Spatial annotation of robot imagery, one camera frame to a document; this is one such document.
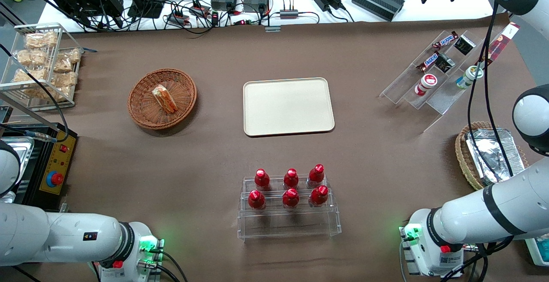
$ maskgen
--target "foil-covered container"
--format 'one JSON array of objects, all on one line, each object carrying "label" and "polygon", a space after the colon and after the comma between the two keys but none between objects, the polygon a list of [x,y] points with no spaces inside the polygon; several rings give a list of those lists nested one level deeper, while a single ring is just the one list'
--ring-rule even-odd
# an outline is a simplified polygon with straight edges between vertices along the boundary
[{"label": "foil-covered container", "polygon": [[[477,143],[478,151],[473,144],[471,139],[471,133],[465,134],[465,142],[469,148],[469,152],[473,157],[475,167],[477,168],[477,173],[481,182],[488,186],[490,184],[502,182],[510,178],[509,170],[504,160],[504,155],[502,155],[500,145],[496,140],[493,130],[489,129],[478,129],[473,131],[475,142]],[[513,175],[518,174],[520,171],[524,170],[524,164],[516,149],[513,136],[506,129],[498,129],[498,134],[500,135],[501,144],[504,147],[507,158],[513,171]]]}]

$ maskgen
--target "wicker basket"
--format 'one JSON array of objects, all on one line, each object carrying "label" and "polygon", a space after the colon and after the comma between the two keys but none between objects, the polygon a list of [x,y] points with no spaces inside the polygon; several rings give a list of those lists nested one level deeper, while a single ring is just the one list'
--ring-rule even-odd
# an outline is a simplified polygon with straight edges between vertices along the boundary
[{"label": "wicker basket", "polygon": [[[484,121],[472,122],[471,127],[473,128],[473,130],[492,129],[492,125]],[[465,125],[463,130],[461,130],[461,132],[455,138],[455,155],[457,156],[457,160],[459,161],[459,167],[461,168],[463,175],[467,179],[467,182],[469,182],[469,184],[471,184],[471,186],[473,186],[475,190],[480,190],[481,188],[484,188],[484,185],[482,184],[482,181],[477,174],[477,168],[475,167],[473,158],[469,153],[467,143],[465,143],[466,133],[469,133],[468,125]],[[519,146],[517,146],[516,149],[520,154],[520,158],[522,159],[524,168],[527,168],[529,165],[524,157],[523,151],[520,149]]]},{"label": "wicker basket", "polygon": [[[178,110],[167,114],[153,96],[158,84],[170,92]],[[148,73],[132,88],[128,98],[128,112],[133,121],[150,130],[172,127],[187,117],[196,102],[196,85],[186,73],[176,69],[160,69]]]}]

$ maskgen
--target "brown tablecloth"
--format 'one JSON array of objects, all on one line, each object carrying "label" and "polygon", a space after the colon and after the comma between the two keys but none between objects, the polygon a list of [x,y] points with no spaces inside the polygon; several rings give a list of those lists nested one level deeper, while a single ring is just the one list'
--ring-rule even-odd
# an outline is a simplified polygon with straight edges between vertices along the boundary
[{"label": "brown tablecloth", "polygon": [[[495,32],[508,22],[498,17]],[[426,133],[432,112],[394,106],[380,92],[441,30],[486,34],[487,19],[356,23],[184,31],[80,34],[84,56],[75,94],[65,109],[79,144],[67,178],[73,212],[141,221],[184,268],[190,282],[401,281],[398,226],[415,210],[441,206],[473,191],[454,153],[467,123],[462,97]],[[132,86],[146,73],[172,67],[198,87],[190,120],[166,133],[137,127],[126,110]],[[247,81],[297,77],[328,80],[335,116],[330,133],[250,138],[243,132],[242,86]],[[511,43],[490,65],[496,123],[510,129],[516,98],[534,86]],[[473,120],[487,120],[478,87]],[[50,120],[58,120],[54,113]],[[243,176],[261,167],[304,173],[323,163],[341,212],[343,233],[332,237],[244,243],[237,238]],[[22,268],[44,282],[92,282],[86,264]],[[523,242],[490,257],[487,282],[534,282],[549,274],[529,264]],[[1,268],[2,281],[26,281]],[[409,281],[436,281],[413,278]]]}]

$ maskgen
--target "red bottle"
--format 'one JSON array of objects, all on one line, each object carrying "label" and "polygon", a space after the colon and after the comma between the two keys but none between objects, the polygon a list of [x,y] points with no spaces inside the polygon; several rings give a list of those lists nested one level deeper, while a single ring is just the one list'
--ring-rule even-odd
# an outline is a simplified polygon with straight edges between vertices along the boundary
[{"label": "red bottle", "polygon": [[247,198],[247,204],[249,204],[250,207],[253,209],[265,209],[265,196],[263,196],[261,192],[253,190],[252,192],[250,192],[250,196]]},{"label": "red bottle", "polygon": [[307,188],[316,188],[321,184],[322,180],[324,180],[324,166],[322,164],[318,164],[309,171]]},{"label": "red bottle", "polygon": [[259,191],[270,191],[271,190],[271,179],[269,178],[269,175],[265,172],[264,169],[259,168],[255,172],[255,188]]},{"label": "red bottle", "polygon": [[290,188],[282,194],[282,204],[284,208],[295,208],[299,203],[299,194],[294,188]]},{"label": "red bottle", "polygon": [[328,200],[328,187],[325,185],[314,188],[309,195],[309,206],[322,206]]},{"label": "red bottle", "polygon": [[293,168],[288,169],[288,172],[284,175],[284,189],[297,188],[298,182],[298,172]]}]

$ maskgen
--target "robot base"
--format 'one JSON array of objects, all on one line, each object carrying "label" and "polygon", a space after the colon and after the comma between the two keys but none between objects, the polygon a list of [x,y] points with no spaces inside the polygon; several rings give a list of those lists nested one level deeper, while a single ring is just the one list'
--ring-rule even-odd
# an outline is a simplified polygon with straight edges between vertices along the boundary
[{"label": "robot base", "polygon": [[99,266],[101,282],[159,282],[160,271],[137,267],[138,261],[155,261],[162,265],[162,259],[154,259],[157,255],[141,251],[143,243],[154,245],[154,249],[163,250],[164,240],[153,236],[147,225],[141,222],[130,222],[135,233],[135,241],[130,256],[121,268],[103,268]]},{"label": "robot base", "polygon": [[408,224],[400,227],[402,241],[409,236],[416,238],[403,243],[406,264],[411,275],[445,276],[453,268],[463,264],[463,249],[458,252],[442,253],[440,247],[431,239],[427,231],[427,217],[430,212],[429,209],[417,210],[410,217]]}]

